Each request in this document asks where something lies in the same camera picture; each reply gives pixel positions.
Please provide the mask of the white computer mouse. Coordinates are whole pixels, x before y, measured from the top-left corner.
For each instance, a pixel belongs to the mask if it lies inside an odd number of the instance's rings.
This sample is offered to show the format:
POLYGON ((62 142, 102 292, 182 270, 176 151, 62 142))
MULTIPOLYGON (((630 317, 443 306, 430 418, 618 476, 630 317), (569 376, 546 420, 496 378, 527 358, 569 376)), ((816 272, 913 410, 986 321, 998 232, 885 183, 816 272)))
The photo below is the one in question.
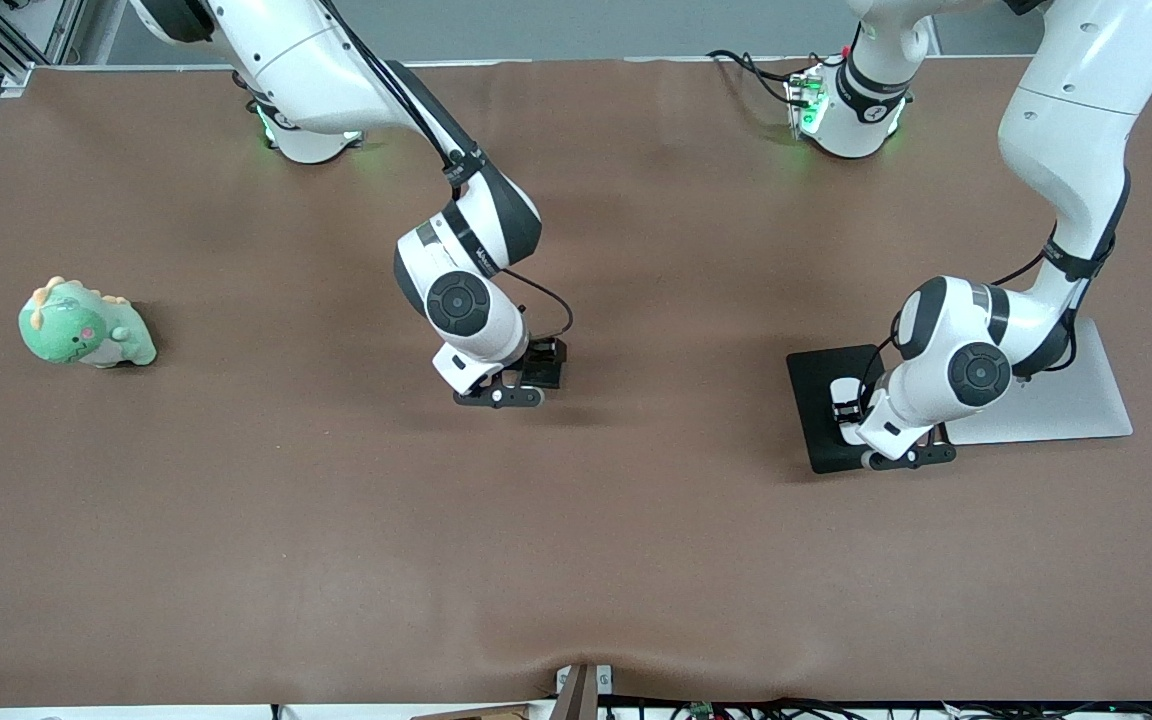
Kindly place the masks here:
MULTIPOLYGON (((850 402, 852 400, 858 401, 859 404, 863 406, 863 402, 861 402, 861 381, 859 381, 858 378, 856 378, 856 377, 840 377, 840 378, 833 379, 833 381, 829 382, 831 410, 832 410, 832 404, 836 404, 836 402, 841 402, 841 404, 846 404, 846 402, 850 402)), ((864 415, 865 415, 865 409, 863 407, 863 420, 864 420, 864 415)), ((844 442, 847 446, 863 446, 864 445, 864 442, 861 441, 861 437, 858 434, 858 430, 861 429, 861 424, 859 425, 840 425, 840 424, 836 423, 836 420, 835 420, 835 424, 838 425, 838 433, 841 434, 842 442, 844 442)))

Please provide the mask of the small black box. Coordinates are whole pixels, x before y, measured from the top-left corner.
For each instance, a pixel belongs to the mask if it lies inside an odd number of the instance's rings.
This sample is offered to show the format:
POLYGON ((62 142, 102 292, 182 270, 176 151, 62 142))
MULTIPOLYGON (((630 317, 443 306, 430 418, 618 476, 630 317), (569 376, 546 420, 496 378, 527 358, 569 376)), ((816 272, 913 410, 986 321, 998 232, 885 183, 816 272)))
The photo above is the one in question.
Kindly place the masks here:
POLYGON ((518 361, 520 381, 524 386, 559 389, 561 388, 563 367, 564 364, 532 364, 532 341, 530 341, 525 355, 518 361))

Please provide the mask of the black mouse pad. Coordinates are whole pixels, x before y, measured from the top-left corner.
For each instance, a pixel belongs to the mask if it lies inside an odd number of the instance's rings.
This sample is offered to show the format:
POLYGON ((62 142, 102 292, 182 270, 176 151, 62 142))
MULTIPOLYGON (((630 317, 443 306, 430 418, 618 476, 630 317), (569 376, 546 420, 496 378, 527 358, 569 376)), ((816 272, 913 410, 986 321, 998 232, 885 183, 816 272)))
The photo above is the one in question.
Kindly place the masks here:
POLYGON ((874 381, 882 373, 882 361, 874 359, 874 344, 827 348, 790 354, 786 357, 788 376, 799 414, 810 465, 814 473, 838 473, 870 469, 909 469, 915 454, 892 461, 865 445, 850 445, 838 427, 836 401, 831 382, 838 379, 874 381))

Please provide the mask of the silver laptop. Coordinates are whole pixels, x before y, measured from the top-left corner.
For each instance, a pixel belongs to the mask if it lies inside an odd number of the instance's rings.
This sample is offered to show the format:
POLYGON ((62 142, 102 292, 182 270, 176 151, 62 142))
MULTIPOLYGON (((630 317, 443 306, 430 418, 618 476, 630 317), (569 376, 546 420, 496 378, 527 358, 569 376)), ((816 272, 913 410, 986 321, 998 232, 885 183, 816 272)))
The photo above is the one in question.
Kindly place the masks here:
POLYGON ((954 445, 1005 445, 1134 433, 1092 319, 1075 323, 1076 357, 1060 372, 1011 379, 1005 396, 964 419, 948 420, 954 445))

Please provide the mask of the brown table cover mat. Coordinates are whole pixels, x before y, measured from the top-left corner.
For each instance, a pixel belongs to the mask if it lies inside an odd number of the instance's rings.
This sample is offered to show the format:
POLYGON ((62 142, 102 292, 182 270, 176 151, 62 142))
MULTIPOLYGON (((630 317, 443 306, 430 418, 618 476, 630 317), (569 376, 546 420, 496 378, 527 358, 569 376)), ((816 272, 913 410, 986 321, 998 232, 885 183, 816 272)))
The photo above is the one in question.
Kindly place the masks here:
POLYGON ((813 473, 785 359, 881 340, 1053 222, 996 124, 1023 58, 935 58, 881 156, 791 142, 712 61, 420 78, 541 210, 562 389, 454 404, 392 274, 448 194, 404 131, 323 167, 227 73, 45 70, 0 101, 0 705, 1152 700, 1152 99, 1082 310, 1134 434, 813 473), (157 359, 51 364, 60 275, 157 359))

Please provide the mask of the green dinosaur plush toy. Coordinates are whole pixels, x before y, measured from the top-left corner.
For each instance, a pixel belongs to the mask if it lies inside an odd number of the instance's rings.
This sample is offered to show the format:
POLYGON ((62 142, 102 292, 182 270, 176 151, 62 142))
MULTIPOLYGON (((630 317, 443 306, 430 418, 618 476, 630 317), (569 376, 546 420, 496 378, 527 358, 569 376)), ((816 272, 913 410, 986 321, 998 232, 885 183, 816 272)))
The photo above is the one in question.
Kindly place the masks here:
POLYGON ((18 332, 28 350, 51 364, 113 369, 157 359, 147 323, 131 301, 60 275, 20 309, 18 332))

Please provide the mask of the aluminium frame profile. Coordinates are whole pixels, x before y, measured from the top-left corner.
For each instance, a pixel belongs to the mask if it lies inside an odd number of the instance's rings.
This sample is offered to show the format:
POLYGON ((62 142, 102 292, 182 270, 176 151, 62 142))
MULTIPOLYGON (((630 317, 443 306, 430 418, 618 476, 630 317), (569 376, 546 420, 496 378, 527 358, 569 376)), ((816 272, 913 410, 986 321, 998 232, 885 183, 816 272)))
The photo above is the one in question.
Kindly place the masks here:
POLYGON ((86 0, 0 0, 0 90, 22 94, 33 70, 59 67, 86 0))

